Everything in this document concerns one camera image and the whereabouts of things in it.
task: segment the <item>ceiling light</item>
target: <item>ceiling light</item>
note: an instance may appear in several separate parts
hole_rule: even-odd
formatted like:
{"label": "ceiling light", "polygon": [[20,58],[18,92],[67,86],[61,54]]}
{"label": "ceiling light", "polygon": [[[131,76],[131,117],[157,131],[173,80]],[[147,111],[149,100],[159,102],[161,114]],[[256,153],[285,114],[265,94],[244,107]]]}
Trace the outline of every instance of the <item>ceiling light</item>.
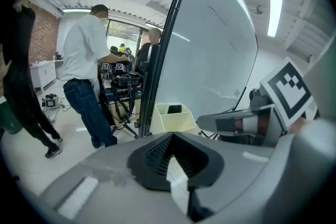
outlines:
{"label": "ceiling light", "polygon": [[153,27],[153,28],[160,29],[161,31],[163,30],[162,27],[159,27],[159,26],[156,26],[156,25],[152,25],[152,24],[150,24],[150,23],[145,23],[145,25],[150,26],[150,27]]}
{"label": "ceiling light", "polygon": [[87,8],[65,8],[62,10],[64,13],[72,13],[72,12],[83,12],[89,13],[91,10]]}
{"label": "ceiling light", "polygon": [[282,8],[282,0],[270,0],[269,25],[267,36],[275,37],[277,33]]}

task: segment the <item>gray surface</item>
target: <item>gray surface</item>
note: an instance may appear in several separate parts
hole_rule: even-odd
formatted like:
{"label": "gray surface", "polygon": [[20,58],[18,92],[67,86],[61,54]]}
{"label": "gray surface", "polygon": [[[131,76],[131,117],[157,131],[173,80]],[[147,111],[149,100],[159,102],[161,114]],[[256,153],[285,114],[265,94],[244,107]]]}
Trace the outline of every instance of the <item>gray surface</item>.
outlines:
{"label": "gray surface", "polygon": [[[211,187],[196,190],[201,206],[216,214],[200,223],[286,223],[318,191],[336,160],[336,124],[316,120],[300,134],[285,135],[275,148],[239,145],[184,134],[220,153],[224,170]],[[144,137],[92,154],[59,177],[41,195],[55,208],[85,176],[100,183],[80,210],[80,223],[191,223],[170,193],[143,188],[127,169],[137,148],[159,138]],[[243,153],[269,158],[258,162]]]}
{"label": "gray surface", "polygon": [[40,198],[55,208],[82,178],[93,176],[100,183],[76,216],[77,222],[191,223],[170,193],[145,189],[127,168],[128,157],[136,148],[160,136],[148,136],[97,151],[60,176]]}
{"label": "gray surface", "polygon": [[303,77],[309,91],[314,96],[321,117],[336,120],[336,32],[329,44]]}
{"label": "gray surface", "polygon": [[266,202],[280,181],[292,139],[293,135],[283,136],[268,163],[248,188],[216,215],[200,223],[262,223]]}
{"label": "gray surface", "polygon": [[63,217],[59,213],[55,212],[52,208],[50,208],[44,202],[41,202],[39,197],[37,197],[30,190],[25,187],[20,186],[20,190],[24,197],[29,201],[30,205],[37,211],[37,213],[43,218],[48,219],[49,224],[71,224],[73,223],[71,220]]}
{"label": "gray surface", "polygon": [[201,205],[215,212],[243,193],[266,165],[243,157],[243,153],[269,158],[274,151],[270,147],[240,145],[205,138],[200,140],[195,135],[184,135],[215,150],[224,160],[224,170],[219,179],[211,187],[196,191]]}

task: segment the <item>person's arm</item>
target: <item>person's arm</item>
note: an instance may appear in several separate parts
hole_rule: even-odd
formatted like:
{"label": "person's arm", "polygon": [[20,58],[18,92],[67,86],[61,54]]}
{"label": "person's arm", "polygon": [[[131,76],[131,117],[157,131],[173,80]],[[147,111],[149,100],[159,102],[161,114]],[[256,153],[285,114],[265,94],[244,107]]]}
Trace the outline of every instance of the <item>person's arm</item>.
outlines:
{"label": "person's arm", "polygon": [[4,60],[4,53],[2,50],[2,44],[0,44],[0,82],[2,82],[3,78],[6,76],[9,66],[11,65],[12,60],[6,65]]}
{"label": "person's arm", "polygon": [[109,54],[103,58],[101,58],[101,60],[103,62],[107,62],[107,63],[115,63],[115,62],[124,62],[124,61],[128,61],[128,57],[126,55],[122,55],[122,56],[117,56],[115,54]]}
{"label": "person's arm", "polygon": [[128,61],[126,55],[119,57],[110,52],[107,47],[104,26],[98,18],[93,16],[86,29],[82,29],[82,31],[86,33],[87,43],[97,60],[102,59],[103,62],[107,63]]}

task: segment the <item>brick wall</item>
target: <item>brick wall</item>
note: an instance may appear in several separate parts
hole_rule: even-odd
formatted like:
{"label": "brick wall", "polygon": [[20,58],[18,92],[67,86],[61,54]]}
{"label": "brick wall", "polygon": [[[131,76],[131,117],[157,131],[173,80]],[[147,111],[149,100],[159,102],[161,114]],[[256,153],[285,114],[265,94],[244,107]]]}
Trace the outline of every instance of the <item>brick wall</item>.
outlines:
{"label": "brick wall", "polygon": [[[56,53],[57,33],[59,19],[44,9],[30,4],[36,14],[33,32],[31,34],[29,48],[29,63],[36,60],[52,60]],[[0,97],[3,96],[2,84],[0,83]]]}

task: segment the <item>black frame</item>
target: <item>black frame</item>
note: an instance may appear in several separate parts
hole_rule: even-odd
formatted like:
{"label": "black frame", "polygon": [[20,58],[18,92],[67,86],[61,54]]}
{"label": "black frame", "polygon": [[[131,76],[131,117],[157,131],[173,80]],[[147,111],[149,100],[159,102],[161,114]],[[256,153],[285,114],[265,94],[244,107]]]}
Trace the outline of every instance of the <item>black frame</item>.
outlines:
{"label": "black frame", "polygon": [[157,58],[159,56],[160,51],[160,45],[159,44],[153,44],[150,52],[150,60],[149,60],[149,67],[145,74],[144,78],[144,84],[143,84],[143,90],[142,90],[142,97],[141,97],[141,105],[140,105],[140,117],[139,117],[139,137],[144,137],[146,135],[149,135],[148,130],[149,126],[147,123],[151,122],[152,114],[148,113],[149,107],[150,107],[150,96],[151,92],[153,91],[153,77],[154,72],[156,69],[157,64]]}
{"label": "black frame", "polygon": [[140,44],[141,44],[141,40],[142,40],[142,35],[143,35],[143,28],[140,29],[140,33],[139,33],[139,38],[138,38],[138,43],[137,43],[137,50],[135,51],[134,57],[136,57],[138,55],[139,49],[140,49]]}
{"label": "black frame", "polygon": [[157,88],[159,85],[159,80],[160,80],[160,75],[161,75],[161,70],[162,70],[162,66],[163,66],[163,61],[164,61],[164,57],[166,55],[167,52],[167,47],[169,44],[169,40],[170,40],[170,36],[172,34],[172,30],[173,30],[173,26],[175,23],[175,19],[177,16],[177,13],[179,11],[179,6],[180,6],[181,0],[173,0],[172,5],[169,9],[168,15],[167,15],[167,19],[166,19],[166,24],[164,25],[164,29],[163,29],[163,33],[162,33],[162,37],[161,37],[161,41],[160,41],[160,51],[158,54],[158,61],[156,63],[155,66],[155,71],[153,74],[153,80],[151,83],[151,93],[150,96],[147,98],[143,98],[141,100],[141,103],[144,102],[144,108],[145,110],[141,111],[140,113],[140,117],[144,117],[147,115],[150,115],[147,117],[147,121],[144,124],[140,125],[139,128],[139,137],[143,137],[147,134],[149,134],[149,128],[151,125],[151,115],[153,113],[153,109],[154,109],[154,103],[155,103],[155,97],[156,97],[156,92],[157,92]]}

